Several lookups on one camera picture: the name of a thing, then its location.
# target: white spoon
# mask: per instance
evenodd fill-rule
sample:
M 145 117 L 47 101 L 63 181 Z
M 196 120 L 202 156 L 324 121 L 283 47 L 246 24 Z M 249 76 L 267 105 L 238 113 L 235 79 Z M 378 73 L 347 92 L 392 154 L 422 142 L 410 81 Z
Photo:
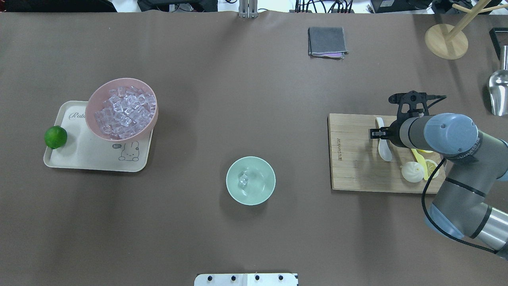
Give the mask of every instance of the white spoon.
M 376 117 L 376 125 L 377 128 L 381 128 L 385 125 L 383 122 L 383 119 L 381 117 Z M 381 159 L 383 159 L 386 162 L 392 161 L 392 151 L 390 151 L 390 148 L 388 147 L 388 142 L 386 139 L 379 139 L 379 144 L 377 145 L 377 151 L 379 155 L 381 156 Z

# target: cartoon bunny print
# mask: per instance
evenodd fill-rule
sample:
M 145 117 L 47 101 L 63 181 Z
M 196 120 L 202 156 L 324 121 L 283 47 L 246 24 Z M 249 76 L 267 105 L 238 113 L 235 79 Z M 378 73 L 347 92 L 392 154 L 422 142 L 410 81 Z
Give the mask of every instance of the cartoon bunny print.
M 120 161 L 139 161 L 139 143 L 125 143 L 123 145 L 122 154 L 118 158 Z

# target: ice cube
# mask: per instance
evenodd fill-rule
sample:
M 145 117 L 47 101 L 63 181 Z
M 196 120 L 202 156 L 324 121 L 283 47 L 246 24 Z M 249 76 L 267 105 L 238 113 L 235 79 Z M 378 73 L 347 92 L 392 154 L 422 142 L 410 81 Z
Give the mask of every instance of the ice cube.
M 120 133 L 118 136 L 120 137 L 120 139 L 127 139 L 131 136 L 134 136 L 134 131 L 123 132 Z
M 139 102 L 137 96 L 135 96 L 135 95 L 129 95 L 129 96 L 127 96 L 127 104 L 129 106 L 132 107 L 137 102 Z
M 122 109 L 124 109 L 124 110 L 129 106 L 129 104 L 127 103 L 127 101 L 125 99 L 123 99 L 120 103 L 122 105 Z
M 116 90 L 118 91 L 119 97 L 125 97 L 125 87 L 117 87 Z
M 104 125 L 104 113 L 101 111 L 96 111 L 93 116 L 95 117 L 97 124 L 99 127 Z
M 102 134 L 106 134 L 106 135 L 111 134 L 111 132 L 113 131 L 111 129 L 110 125 L 103 125 L 103 126 L 101 126 L 100 130 L 101 130 Z
M 145 101 L 148 104 L 148 106 L 155 105 L 155 98 L 151 94 L 146 94 Z
M 240 188 L 245 188 L 247 186 L 247 183 L 249 181 L 249 177 L 245 172 L 242 172 L 241 176 L 238 178 L 238 185 Z
M 146 109 L 143 109 L 141 112 L 139 112 L 139 114 L 143 117 L 143 118 L 146 118 L 148 119 L 150 117 L 150 112 L 147 111 Z
M 133 111 L 132 111 L 131 113 L 129 113 L 128 115 L 129 115 L 129 118 L 131 118 L 131 119 L 132 119 L 132 118 L 134 118 L 137 114 L 139 114 L 139 112 L 137 112 L 137 111 L 133 110 Z
M 116 121 L 121 121 L 124 117 L 125 117 L 125 115 L 123 115 L 123 113 L 121 113 L 121 112 L 117 112 L 117 113 L 115 113 L 115 115 L 113 116 L 113 118 L 114 118 Z
M 141 132 L 141 130 L 143 130 L 143 128 L 145 128 L 144 126 L 140 125 L 139 123 L 138 124 L 135 124 L 133 129 L 134 129 L 134 132 L 136 133 L 139 133 Z
M 104 108 L 102 110 L 102 112 L 104 112 L 104 116 L 105 117 L 113 117 L 113 115 L 115 115 L 115 113 L 113 112 L 113 109 L 112 108 Z
M 120 137 L 118 136 L 118 133 L 111 133 L 111 134 L 109 135 L 109 138 L 110 138 L 110 139 L 114 139 L 114 140 L 118 140 L 118 139 L 120 139 Z
M 134 109 L 132 109 L 131 107 L 127 107 L 126 109 L 123 110 L 123 113 L 125 113 L 125 115 L 129 116 L 133 111 L 134 111 Z
M 136 122 L 136 123 L 137 123 L 137 122 L 140 122 L 140 120 L 142 119 L 141 114 L 139 114 L 139 112 L 133 112 L 133 114 L 134 114 L 134 116 L 133 116 L 133 117 L 131 117 L 131 118 L 132 118 L 132 120 L 133 120 L 134 122 Z
M 144 94 L 138 95 L 138 101 L 139 101 L 140 104 L 144 104 L 145 101 L 146 101 L 145 95 Z
M 132 120 L 130 118 L 128 118 L 127 116 L 123 116 L 123 118 L 120 120 L 120 124 L 124 125 L 124 126 L 129 126 L 129 124 L 132 122 Z
M 113 107 L 113 104 L 111 103 L 111 101 L 109 100 L 105 100 L 103 103 L 102 103 L 102 107 L 104 108 L 112 108 Z
M 109 102 L 111 102 L 111 104 L 114 104 L 115 102 L 119 102 L 119 101 L 121 101 L 121 99 L 116 95 L 109 98 Z
M 138 89 L 135 87 L 130 87 L 128 90 L 134 92 L 135 95 L 139 95 Z
M 111 129 L 113 130 L 114 133 L 117 133 L 117 134 L 120 132 L 123 132 L 122 124 L 120 124 L 118 122 L 111 125 Z
M 136 104 L 134 104 L 132 106 L 132 108 L 137 111 L 137 112 L 141 112 L 141 110 L 144 108 L 143 106 L 141 106 L 138 102 L 136 102 Z
M 113 110 L 115 112 L 122 113 L 123 112 L 122 102 L 121 101 L 117 101 L 117 102 L 113 103 Z

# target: metal scoop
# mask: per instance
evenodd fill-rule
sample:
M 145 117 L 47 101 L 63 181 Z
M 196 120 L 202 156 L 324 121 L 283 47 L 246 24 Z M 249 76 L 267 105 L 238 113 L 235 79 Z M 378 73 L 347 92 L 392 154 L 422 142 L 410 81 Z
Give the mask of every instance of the metal scoop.
M 508 46 L 501 51 L 501 68 L 490 76 L 489 91 L 492 114 L 508 114 Z

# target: round wooden base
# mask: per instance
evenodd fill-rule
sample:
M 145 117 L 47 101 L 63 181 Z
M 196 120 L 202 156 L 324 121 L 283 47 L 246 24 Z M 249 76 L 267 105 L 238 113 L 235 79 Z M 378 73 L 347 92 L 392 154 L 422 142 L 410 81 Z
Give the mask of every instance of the round wooden base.
M 452 25 L 438 24 L 430 27 L 425 33 L 425 43 L 436 56 L 456 60 L 467 52 L 466 35 L 460 31 L 454 38 L 446 41 L 445 36 L 453 29 Z

